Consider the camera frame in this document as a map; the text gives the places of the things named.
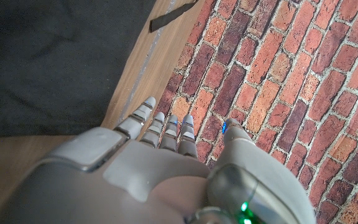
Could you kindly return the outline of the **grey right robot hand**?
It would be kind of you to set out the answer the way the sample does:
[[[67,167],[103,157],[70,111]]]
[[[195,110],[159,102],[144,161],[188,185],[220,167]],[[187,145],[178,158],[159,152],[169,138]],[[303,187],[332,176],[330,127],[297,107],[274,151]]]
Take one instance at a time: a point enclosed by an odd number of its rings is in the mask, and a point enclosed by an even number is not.
[[[93,128],[31,168],[0,223],[315,223],[308,195],[236,119],[214,167],[198,160],[193,117],[152,115],[147,98],[114,129]]]

